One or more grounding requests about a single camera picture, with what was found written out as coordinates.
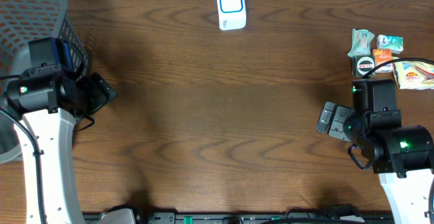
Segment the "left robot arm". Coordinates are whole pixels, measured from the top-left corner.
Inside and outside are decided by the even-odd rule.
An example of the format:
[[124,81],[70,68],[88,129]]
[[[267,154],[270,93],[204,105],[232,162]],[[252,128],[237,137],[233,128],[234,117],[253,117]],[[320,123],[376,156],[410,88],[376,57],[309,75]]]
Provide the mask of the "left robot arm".
[[61,64],[14,76],[1,113],[14,123],[24,164],[27,223],[86,223],[72,146],[76,124],[116,97],[99,73],[81,78]]

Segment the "white blue snack bag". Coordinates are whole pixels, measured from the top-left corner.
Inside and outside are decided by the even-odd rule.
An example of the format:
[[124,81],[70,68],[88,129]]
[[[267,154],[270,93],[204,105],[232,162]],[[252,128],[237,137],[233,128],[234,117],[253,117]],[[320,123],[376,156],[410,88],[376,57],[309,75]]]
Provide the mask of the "white blue snack bag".
[[393,63],[393,75],[397,87],[402,90],[432,90],[433,65],[420,61]]

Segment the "round white red lid cup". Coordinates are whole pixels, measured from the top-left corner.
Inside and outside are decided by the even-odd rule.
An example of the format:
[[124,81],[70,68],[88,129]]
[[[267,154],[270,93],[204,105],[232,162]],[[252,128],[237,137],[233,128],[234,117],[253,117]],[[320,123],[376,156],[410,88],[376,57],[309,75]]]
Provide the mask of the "round white red lid cup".
[[363,77],[376,66],[373,56],[355,56],[351,61],[353,77]]

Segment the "green snack packet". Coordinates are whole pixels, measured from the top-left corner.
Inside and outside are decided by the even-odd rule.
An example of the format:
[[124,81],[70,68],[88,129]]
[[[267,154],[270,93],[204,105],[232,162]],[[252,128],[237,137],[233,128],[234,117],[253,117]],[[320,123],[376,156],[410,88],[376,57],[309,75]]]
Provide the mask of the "green snack packet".
[[352,44],[347,56],[354,58],[356,56],[367,56],[370,54],[371,42],[374,34],[366,29],[352,30]]

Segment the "white barcode scanner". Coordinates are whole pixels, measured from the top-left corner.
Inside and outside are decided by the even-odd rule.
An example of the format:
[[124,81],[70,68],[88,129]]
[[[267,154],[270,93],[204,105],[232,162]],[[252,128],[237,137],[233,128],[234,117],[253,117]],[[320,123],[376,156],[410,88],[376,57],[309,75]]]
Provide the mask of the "white barcode scanner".
[[232,31],[246,26],[245,0],[216,0],[216,2],[220,30]]

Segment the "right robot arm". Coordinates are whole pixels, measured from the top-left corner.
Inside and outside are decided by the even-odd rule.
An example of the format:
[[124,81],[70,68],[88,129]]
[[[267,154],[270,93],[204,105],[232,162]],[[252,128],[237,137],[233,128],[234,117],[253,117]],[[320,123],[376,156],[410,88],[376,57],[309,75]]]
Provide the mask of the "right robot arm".
[[362,170],[378,175],[395,223],[433,222],[433,137],[423,126],[402,126],[398,109],[357,115],[326,102],[316,130],[348,142]]

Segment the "grey plastic mesh basket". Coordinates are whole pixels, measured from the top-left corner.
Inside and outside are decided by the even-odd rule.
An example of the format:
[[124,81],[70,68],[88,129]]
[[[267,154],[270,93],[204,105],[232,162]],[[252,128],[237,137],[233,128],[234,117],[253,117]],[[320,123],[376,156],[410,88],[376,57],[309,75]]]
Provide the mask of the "grey plastic mesh basket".
[[7,108],[5,91],[12,81],[10,75],[20,75],[32,67],[30,41],[54,37],[65,40],[71,53],[73,70],[83,68],[77,78],[77,95],[84,108],[76,109],[80,121],[89,112],[91,102],[82,88],[83,77],[91,62],[68,18],[68,0],[1,0],[1,108]]

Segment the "orange snack packet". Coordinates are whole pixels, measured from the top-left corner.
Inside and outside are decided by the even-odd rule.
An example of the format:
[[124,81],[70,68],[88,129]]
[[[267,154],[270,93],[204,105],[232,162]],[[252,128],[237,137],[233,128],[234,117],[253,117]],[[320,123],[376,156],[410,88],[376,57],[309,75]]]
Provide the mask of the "orange snack packet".
[[[372,55],[375,57],[376,67],[393,59],[390,49],[373,49]],[[386,64],[376,70],[377,73],[390,73],[393,71],[392,64]]]

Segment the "small teal white packet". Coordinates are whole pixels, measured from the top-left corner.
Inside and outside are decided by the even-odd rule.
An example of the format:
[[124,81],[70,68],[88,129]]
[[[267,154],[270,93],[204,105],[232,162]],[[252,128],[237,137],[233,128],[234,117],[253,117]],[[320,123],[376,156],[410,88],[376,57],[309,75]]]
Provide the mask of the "small teal white packet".
[[378,35],[376,46],[378,49],[389,49],[393,54],[400,54],[403,52],[403,37]]

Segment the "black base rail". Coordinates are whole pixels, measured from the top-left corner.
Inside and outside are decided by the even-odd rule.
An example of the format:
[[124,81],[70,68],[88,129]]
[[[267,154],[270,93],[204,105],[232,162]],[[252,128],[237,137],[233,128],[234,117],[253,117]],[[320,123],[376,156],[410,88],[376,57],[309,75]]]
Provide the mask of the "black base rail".
[[338,204],[320,209],[290,207],[284,211],[179,211],[175,208],[130,205],[114,206],[103,212],[83,213],[86,223],[105,221],[110,214],[132,212],[131,223],[141,224],[255,224],[255,223],[377,223],[393,224],[395,217],[385,211],[360,211],[352,204]]

